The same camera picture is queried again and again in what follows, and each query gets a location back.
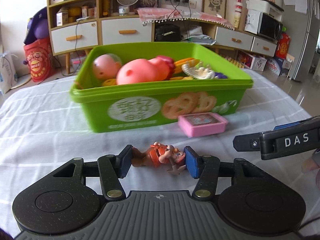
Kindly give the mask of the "small orange figurine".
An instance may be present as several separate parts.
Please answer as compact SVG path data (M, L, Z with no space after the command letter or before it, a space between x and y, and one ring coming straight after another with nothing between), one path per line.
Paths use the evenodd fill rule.
M167 165L169 174L179 175L186 169L186 154L173 145L154 142L145 152L133 147L131 164L134 167L154 168Z

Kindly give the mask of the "purple toy grapes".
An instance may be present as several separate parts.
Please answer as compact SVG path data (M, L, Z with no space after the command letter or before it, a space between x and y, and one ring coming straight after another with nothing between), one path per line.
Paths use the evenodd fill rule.
M215 79L227 79L228 76L226 76L225 74L220 73L220 72L215 72L215 73L214 73L214 78L215 78Z

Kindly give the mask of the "pink egg shaped toy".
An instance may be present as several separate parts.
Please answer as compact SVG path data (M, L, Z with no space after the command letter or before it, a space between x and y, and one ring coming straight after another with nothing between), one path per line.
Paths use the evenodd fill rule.
M93 74L98 80L115 79L120 68L121 59L115 54L104 54L97 57L93 62Z

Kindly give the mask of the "orange yellow toy plate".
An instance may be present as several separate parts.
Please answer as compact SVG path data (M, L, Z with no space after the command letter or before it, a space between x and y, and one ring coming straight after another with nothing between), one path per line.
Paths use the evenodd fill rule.
M179 61L174 62L174 74L178 74L182 72L182 66L187 64L189 67L195 67L199 64L199 59L194 59L192 57L181 59Z

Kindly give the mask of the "large pink pig toy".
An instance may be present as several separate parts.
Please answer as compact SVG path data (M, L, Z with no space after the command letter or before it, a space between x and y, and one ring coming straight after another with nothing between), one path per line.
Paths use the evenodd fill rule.
M123 65L116 77L117 85L168 80L175 72L174 60L159 55L153 59L136 59Z

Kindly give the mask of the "green plastic storage box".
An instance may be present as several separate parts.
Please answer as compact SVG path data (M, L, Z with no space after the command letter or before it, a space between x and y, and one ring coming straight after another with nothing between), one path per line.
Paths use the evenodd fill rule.
M203 62L222 79L175 80L130 85L103 86L93 74L94 60L104 54L118 56L122 63L167 56L174 60L193 58ZM253 80L229 61L194 43L137 42L97 46L91 50L71 86L71 99L78 103L94 132L143 128L176 122L180 115L213 112L233 114Z

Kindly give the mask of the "egg tray on floor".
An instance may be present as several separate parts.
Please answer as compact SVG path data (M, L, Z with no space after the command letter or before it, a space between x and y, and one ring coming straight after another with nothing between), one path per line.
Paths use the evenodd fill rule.
M240 61L238 61L236 59L233 59L231 57L225 57L225 59L227 61L229 61L230 63L232 63L233 65L235 65L236 67L238 67L238 68L243 69L245 67L245 65L243 63L241 63Z

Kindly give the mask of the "white checked tablecloth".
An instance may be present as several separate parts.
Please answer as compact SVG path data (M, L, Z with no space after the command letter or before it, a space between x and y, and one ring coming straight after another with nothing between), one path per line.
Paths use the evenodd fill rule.
M71 100L73 77L18 90L1 107L1 228L19 233L12 214L15 197L31 184L74 157L95 161L106 154L118 154L126 145L140 150L158 141L178 148L192 147L198 154L210 154L221 161L244 158L297 191L306 202L301 233L319 233L319 189L316 171L303 173L301 165L310 152L264 161L258 153L238 153L235 136L272 130L275 126L309 117L293 98L256 72L249 72L254 84L246 90L236 113L227 116L224 133L188 138L178 124L125 131L94 133L88 127L79 104Z

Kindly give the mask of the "grey refrigerator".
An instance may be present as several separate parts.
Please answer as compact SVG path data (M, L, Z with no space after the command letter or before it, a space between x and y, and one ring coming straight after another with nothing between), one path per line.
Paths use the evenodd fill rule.
M283 24L294 57L288 77L303 82L310 70L319 36L319 0L283 0Z

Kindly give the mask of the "white printer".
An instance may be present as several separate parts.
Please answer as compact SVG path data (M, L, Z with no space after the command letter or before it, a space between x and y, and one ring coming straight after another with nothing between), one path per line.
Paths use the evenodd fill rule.
M278 21L282 21L282 16L284 9L276 5L275 3L268 0L247 0L247 9L262 11L266 14L269 14L273 18L276 18Z

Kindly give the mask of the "red printed bucket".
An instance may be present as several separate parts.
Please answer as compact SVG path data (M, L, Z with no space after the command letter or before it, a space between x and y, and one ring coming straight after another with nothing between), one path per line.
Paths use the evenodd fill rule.
M50 38L38 39L25 45L25 64L28 66L31 79L41 82L53 74L53 56Z

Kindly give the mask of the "white paper bag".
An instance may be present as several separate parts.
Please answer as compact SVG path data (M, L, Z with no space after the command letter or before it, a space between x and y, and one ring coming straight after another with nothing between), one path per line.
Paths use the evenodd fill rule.
M18 76L12 61L12 55L9 51L1 53L0 71L1 93L6 94L18 81Z

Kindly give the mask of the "framed cartoon girl picture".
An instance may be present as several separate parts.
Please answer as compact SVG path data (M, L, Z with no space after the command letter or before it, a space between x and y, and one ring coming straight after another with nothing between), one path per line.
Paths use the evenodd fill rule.
M227 0L202 0L201 11L210 15L225 18L227 12Z

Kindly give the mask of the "pink cloth on sideboard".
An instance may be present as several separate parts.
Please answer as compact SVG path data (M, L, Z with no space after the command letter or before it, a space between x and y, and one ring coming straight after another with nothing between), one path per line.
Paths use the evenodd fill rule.
M232 24L223 17L210 15L205 12L166 8L138 8L137 13L143 24L153 22L163 23L165 21L195 20L217 24L231 30L235 29Z

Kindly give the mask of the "wooden sideboard with drawers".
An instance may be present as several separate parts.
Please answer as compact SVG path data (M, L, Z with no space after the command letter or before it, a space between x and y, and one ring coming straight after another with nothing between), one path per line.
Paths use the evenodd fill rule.
M93 5L95 14L84 20L59 24L57 21L67 15L69 9L82 12L82 7ZM252 33L239 29L227 29L209 22L195 20L165 21L163 23L147 23L140 21L138 13L125 16L106 16L103 12L104 0L47 0L48 28L55 57L65 57L66 73L70 74L71 56L80 57L88 54L98 45L153 42L155 41L155 27L160 24L198 24L204 34L209 35L216 42L211 45L214 51L243 50L251 54L273 56L277 45Z

